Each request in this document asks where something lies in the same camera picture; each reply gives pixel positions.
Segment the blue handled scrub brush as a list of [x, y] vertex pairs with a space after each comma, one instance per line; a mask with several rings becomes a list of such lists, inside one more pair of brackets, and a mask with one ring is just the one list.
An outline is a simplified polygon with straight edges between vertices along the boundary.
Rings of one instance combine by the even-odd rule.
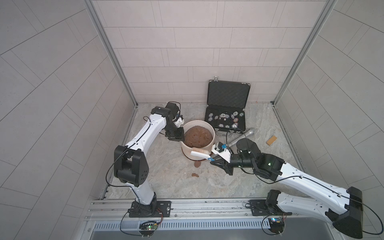
[[195, 148], [195, 147], [193, 147], [192, 151], [191, 151], [192, 156], [203, 158], [203, 159], [206, 159], [206, 160], [209, 160], [212, 162], [212, 161], [214, 161], [214, 159], [211, 157], [211, 153], [212, 153], [212, 151], [208, 151], [208, 150], [204, 150], [204, 149], [200, 149], [200, 148]]

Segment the white ceramic pot with mud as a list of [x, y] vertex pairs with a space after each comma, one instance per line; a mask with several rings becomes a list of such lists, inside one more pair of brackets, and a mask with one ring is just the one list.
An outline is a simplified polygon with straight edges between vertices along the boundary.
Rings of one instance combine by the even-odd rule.
[[193, 148], [211, 151], [215, 144], [215, 130], [207, 122], [201, 120], [190, 121], [184, 126], [185, 140], [181, 142], [183, 154], [192, 161], [202, 161], [203, 158], [193, 156]]

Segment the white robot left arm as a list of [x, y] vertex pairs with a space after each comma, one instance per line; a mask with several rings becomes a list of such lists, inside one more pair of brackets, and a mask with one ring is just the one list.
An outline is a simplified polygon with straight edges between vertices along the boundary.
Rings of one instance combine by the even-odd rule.
[[185, 140], [183, 124], [181, 104], [168, 102], [165, 107], [153, 108], [138, 134], [126, 145], [115, 148], [114, 163], [111, 166], [114, 177], [119, 179], [124, 187], [133, 190], [140, 205], [149, 206], [155, 201], [155, 192], [147, 181], [148, 150], [161, 131], [165, 132], [165, 137], [169, 141], [183, 142]]

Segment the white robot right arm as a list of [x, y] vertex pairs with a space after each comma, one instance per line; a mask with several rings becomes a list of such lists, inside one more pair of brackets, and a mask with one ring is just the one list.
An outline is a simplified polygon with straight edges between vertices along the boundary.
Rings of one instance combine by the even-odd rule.
[[267, 211], [272, 215], [297, 213], [317, 218], [331, 224], [342, 234], [355, 239], [363, 237], [363, 194], [350, 187], [337, 187], [308, 175], [283, 159], [262, 153], [257, 144], [249, 139], [236, 143], [237, 153], [217, 143], [212, 147], [211, 165], [233, 175], [234, 168], [251, 169], [257, 177], [269, 184], [282, 183], [307, 195], [290, 196], [271, 190], [266, 198]]

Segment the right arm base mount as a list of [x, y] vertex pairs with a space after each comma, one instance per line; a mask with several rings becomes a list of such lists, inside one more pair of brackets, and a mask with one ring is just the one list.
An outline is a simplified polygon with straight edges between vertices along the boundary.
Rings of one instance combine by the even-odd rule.
[[278, 196], [282, 192], [270, 190], [265, 200], [249, 200], [245, 207], [250, 209], [253, 216], [291, 216], [291, 212], [284, 212], [278, 207]]

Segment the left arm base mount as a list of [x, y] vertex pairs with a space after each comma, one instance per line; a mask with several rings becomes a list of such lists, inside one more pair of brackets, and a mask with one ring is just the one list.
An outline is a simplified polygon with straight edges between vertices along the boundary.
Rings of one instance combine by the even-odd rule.
[[172, 202], [158, 201], [154, 195], [153, 200], [149, 205], [142, 204], [139, 200], [132, 202], [129, 209], [130, 218], [168, 218], [170, 216]]

